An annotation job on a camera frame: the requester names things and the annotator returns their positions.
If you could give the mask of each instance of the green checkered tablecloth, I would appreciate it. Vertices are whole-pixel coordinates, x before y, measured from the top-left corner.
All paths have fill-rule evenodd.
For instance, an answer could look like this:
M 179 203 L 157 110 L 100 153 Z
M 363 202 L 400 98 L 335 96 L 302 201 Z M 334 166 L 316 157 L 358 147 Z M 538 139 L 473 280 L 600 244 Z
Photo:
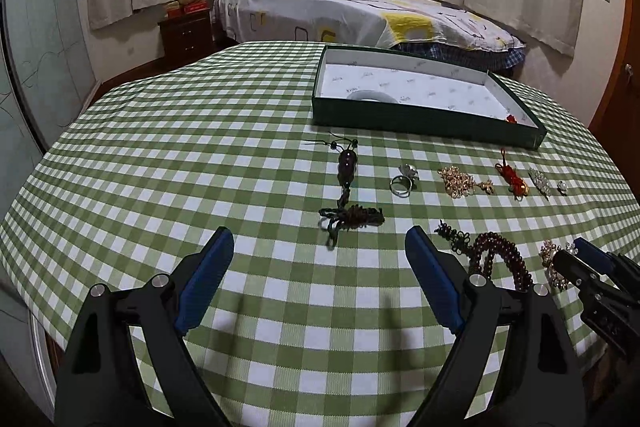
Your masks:
M 140 286 L 171 272 L 224 225 L 236 254 L 186 344 L 229 419 L 404 425 L 454 340 L 404 256 L 410 227 L 431 233 L 445 219 L 471 234 L 500 232 L 537 282 L 546 282 L 538 256 L 545 239 L 564 245 L 581 235 L 640 253 L 640 208 L 610 158 L 557 103 L 513 81 L 549 133 L 538 152 L 510 150 L 508 161 L 523 175 L 535 166 L 553 182 L 565 180 L 567 197 L 547 201 L 533 188 L 514 201 L 494 168 L 498 146 L 334 128 L 359 141 L 351 201 L 382 207 L 386 222 L 341 232 L 328 251 L 318 210 L 340 194 L 338 155 L 305 144 L 328 135 L 311 124 L 321 51 L 307 42 L 236 46 L 112 90 L 60 137 L 2 223 L 0 257 L 62 346 L 91 285 Z M 388 190 L 404 161 L 420 171 L 405 200 Z M 452 200 L 436 172 L 450 164 L 490 177 L 497 195 L 478 190 Z M 494 280 L 513 287 L 498 260 Z M 556 301 L 587 367 L 603 344 L 580 321 L 573 287 Z M 485 407 L 505 341 L 501 329 L 471 412 Z M 139 330 L 134 347 L 152 403 L 167 412 Z

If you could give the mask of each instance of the silver ring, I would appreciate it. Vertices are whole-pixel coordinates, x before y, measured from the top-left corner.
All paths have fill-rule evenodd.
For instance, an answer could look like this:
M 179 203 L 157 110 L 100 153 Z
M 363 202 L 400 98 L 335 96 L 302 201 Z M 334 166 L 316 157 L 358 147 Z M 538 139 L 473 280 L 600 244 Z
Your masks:
M 402 184 L 404 190 L 396 190 L 394 188 L 395 183 Z M 392 178 L 389 182 L 389 189 L 392 194 L 398 196 L 399 198 L 408 198 L 411 194 L 411 189 L 414 187 L 414 181 L 409 176 L 405 176 L 404 174 L 398 174 L 395 178 Z

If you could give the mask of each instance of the wooden drawer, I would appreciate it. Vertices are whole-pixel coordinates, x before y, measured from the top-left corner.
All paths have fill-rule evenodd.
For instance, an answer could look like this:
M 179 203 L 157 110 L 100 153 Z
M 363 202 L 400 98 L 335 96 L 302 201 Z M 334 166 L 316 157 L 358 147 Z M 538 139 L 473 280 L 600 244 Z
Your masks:
M 215 52 L 209 12 L 198 12 L 160 23 L 164 59 L 179 68 Z

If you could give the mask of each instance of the rhinestone jewelry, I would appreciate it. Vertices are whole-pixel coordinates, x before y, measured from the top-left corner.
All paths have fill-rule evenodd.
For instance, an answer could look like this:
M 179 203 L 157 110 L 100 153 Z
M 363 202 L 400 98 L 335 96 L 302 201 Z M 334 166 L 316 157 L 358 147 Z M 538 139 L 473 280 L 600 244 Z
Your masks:
M 551 183 L 546 179 L 546 176 L 540 171 L 529 169 L 529 178 L 531 178 L 531 181 L 533 181 L 533 184 L 540 193 L 548 199 L 551 193 Z
M 542 266 L 544 266 L 548 272 L 548 279 L 551 286 L 558 288 L 560 291 L 564 291 L 569 287 L 569 281 L 562 277 L 552 264 L 558 250 L 560 250 L 560 247 L 547 239 L 540 248 L 540 257 L 542 257 Z
M 573 242 L 569 243 L 567 241 L 564 244 L 564 249 L 571 255 L 578 255 L 578 247 L 576 247 Z
M 474 193 L 476 182 L 473 177 L 461 172 L 457 167 L 445 167 L 440 169 L 438 174 L 444 181 L 444 189 L 453 199 L 457 200 L 462 196 L 470 196 Z
M 409 163 L 404 163 L 399 166 L 399 171 L 402 174 L 391 178 L 389 181 L 389 190 L 399 198 L 408 198 L 411 195 L 412 189 L 415 187 L 415 181 L 418 178 L 418 169 Z M 395 185 L 402 185 L 402 190 L 399 190 Z

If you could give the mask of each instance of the bed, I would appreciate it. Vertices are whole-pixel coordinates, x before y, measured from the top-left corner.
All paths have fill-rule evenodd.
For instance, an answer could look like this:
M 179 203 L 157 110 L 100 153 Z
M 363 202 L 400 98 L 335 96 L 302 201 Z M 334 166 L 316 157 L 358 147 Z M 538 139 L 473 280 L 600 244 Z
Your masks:
M 0 225 L 0 262 L 44 328 L 65 346 L 89 288 L 139 287 L 199 251 L 218 226 L 234 260 L 200 327 L 194 363 L 237 425 L 406 425 L 453 336 L 436 320 L 404 256 L 414 225 L 440 218 L 516 243 L 535 282 L 545 239 L 582 236 L 640 257 L 640 206 L 588 130 L 549 97 L 505 83 L 548 129 L 537 152 L 510 150 L 518 171 L 563 179 L 567 197 L 532 187 L 516 202 L 494 164 L 499 147 L 464 140 L 333 128 L 356 137 L 353 203 L 381 206 L 379 228 L 343 231 L 327 249 L 318 209 L 340 195 L 336 154 L 308 142 L 311 92 L 324 45 L 248 42 L 181 70 L 108 92 L 62 134 Z M 395 198 L 401 158 L 418 187 Z M 496 195 L 452 200 L 437 174 L 461 166 Z M 494 282 L 513 287 L 501 260 Z M 604 343 L 580 320 L 575 288 L 554 291 L 583 370 Z M 484 409 L 506 332 L 498 330 L 471 412 Z M 134 348 L 149 398 L 168 411 L 139 328 Z
M 213 9 L 236 42 L 341 42 L 496 72 L 525 58 L 509 32 L 434 0 L 215 0 Z

